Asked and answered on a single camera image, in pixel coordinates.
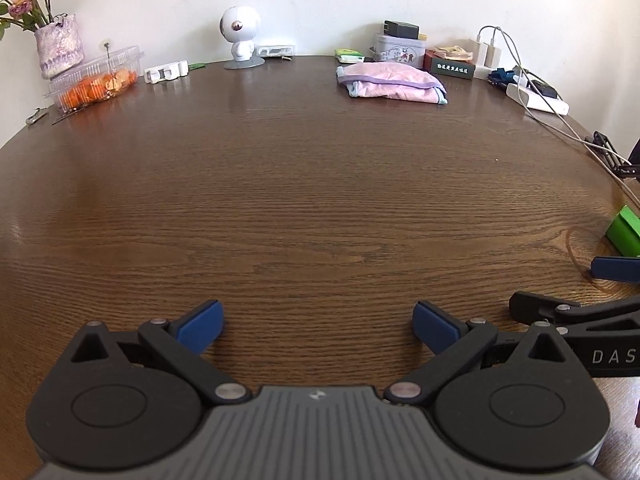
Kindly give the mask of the white usb charger pair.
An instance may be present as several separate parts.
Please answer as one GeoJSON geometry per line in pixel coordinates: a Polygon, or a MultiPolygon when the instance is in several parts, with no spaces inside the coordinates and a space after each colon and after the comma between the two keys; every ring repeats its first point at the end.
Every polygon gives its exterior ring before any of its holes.
{"type": "Polygon", "coordinates": [[[472,62],[476,67],[495,70],[499,66],[501,50],[494,44],[486,44],[486,42],[480,40],[471,40],[469,46],[472,53],[472,62]]]}

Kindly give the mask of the plastic box of oranges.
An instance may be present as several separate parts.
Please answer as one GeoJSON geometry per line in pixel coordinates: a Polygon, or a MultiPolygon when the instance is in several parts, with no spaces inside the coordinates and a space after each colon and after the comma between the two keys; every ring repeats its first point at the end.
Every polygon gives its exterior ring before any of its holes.
{"type": "Polygon", "coordinates": [[[138,46],[108,51],[52,79],[47,97],[65,116],[119,96],[138,81],[142,58],[138,46]]]}

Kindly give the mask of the black clamp stand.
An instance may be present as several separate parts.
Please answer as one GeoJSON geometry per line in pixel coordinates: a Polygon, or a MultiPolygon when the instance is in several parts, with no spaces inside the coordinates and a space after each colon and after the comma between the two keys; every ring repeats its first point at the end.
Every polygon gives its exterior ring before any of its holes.
{"type": "Polygon", "coordinates": [[[596,154],[612,171],[615,177],[622,180],[640,178],[640,141],[637,141],[634,149],[628,157],[618,154],[610,139],[603,133],[595,131],[592,143],[596,146],[596,154]]]}

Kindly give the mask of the grey cartoon tin box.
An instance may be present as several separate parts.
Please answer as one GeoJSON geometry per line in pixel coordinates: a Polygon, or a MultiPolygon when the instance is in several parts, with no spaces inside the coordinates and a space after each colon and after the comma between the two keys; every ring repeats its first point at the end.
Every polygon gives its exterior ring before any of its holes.
{"type": "Polygon", "coordinates": [[[424,65],[426,42],[421,39],[398,38],[376,34],[371,47],[375,62],[404,63],[419,70],[424,65]]]}

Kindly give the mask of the green tissue pack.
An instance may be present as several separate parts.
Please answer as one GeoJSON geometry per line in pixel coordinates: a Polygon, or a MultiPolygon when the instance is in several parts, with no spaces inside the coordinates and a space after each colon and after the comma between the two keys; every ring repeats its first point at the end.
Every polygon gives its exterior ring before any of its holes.
{"type": "Polygon", "coordinates": [[[366,56],[363,53],[354,49],[335,49],[334,56],[340,64],[357,64],[366,60],[366,56]]]}

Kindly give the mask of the purple flower vase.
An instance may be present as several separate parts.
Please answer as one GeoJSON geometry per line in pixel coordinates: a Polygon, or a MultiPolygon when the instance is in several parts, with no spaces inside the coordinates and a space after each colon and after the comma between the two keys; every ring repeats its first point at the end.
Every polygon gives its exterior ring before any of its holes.
{"type": "Polygon", "coordinates": [[[35,32],[41,77],[51,80],[85,58],[75,14],[58,14],[35,32]]]}

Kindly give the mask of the red green tea box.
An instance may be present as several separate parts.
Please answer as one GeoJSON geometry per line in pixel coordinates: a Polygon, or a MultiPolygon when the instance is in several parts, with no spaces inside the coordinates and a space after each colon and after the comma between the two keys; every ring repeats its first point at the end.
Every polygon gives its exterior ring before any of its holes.
{"type": "Polygon", "coordinates": [[[475,73],[475,66],[473,64],[448,60],[448,58],[439,58],[432,50],[425,52],[423,68],[432,75],[462,79],[472,79],[475,73]]]}

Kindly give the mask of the white power strip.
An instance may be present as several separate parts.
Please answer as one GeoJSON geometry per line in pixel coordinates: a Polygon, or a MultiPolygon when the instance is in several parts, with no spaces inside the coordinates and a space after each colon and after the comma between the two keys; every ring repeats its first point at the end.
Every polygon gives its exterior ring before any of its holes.
{"type": "Polygon", "coordinates": [[[548,96],[540,96],[534,90],[522,87],[519,84],[508,84],[506,86],[506,95],[528,110],[559,116],[570,114],[570,106],[567,102],[561,99],[548,98],[548,96]]]}

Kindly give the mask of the black charger block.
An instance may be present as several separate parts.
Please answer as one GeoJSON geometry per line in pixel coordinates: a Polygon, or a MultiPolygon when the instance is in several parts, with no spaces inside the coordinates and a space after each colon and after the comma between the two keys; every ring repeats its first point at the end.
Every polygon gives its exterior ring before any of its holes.
{"type": "Polygon", "coordinates": [[[385,20],[383,22],[383,34],[395,38],[418,39],[420,37],[420,27],[407,22],[385,20]]]}

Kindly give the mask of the white rectangular device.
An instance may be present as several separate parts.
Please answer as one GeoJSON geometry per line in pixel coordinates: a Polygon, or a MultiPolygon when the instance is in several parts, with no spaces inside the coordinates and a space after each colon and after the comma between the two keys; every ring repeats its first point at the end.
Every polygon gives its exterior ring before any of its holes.
{"type": "Polygon", "coordinates": [[[260,58],[292,58],[295,55],[293,46],[261,46],[255,47],[255,54],[260,58]]]}

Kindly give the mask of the beige dental mould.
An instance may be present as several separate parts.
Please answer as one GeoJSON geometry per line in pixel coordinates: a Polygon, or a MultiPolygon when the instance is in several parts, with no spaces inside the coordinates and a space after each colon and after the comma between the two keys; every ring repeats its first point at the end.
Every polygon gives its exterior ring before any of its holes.
{"type": "Polygon", "coordinates": [[[442,58],[448,61],[472,63],[474,54],[460,46],[436,47],[433,49],[434,58],[442,58]]]}

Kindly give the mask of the pink blue mesh garment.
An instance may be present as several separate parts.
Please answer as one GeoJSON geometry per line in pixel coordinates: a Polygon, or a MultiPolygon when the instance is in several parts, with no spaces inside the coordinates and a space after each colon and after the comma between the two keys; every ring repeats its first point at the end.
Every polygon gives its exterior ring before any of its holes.
{"type": "Polygon", "coordinates": [[[447,91],[439,79],[408,64],[372,62],[338,66],[336,79],[352,98],[448,103],[447,91]]]}

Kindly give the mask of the green storage pouch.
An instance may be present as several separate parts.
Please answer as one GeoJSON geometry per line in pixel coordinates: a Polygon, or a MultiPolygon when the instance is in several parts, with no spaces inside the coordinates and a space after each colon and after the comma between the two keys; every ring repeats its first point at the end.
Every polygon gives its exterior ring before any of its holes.
{"type": "Polygon", "coordinates": [[[640,256],[640,219],[630,207],[616,214],[605,236],[623,257],[640,256]]]}

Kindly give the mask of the white small plug device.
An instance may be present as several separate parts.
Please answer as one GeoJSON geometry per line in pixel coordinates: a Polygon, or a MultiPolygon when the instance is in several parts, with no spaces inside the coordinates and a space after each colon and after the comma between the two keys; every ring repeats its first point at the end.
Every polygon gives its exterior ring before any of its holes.
{"type": "Polygon", "coordinates": [[[189,73],[189,64],[186,60],[157,65],[144,71],[144,81],[147,84],[171,81],[185,77],[189,73]]]}

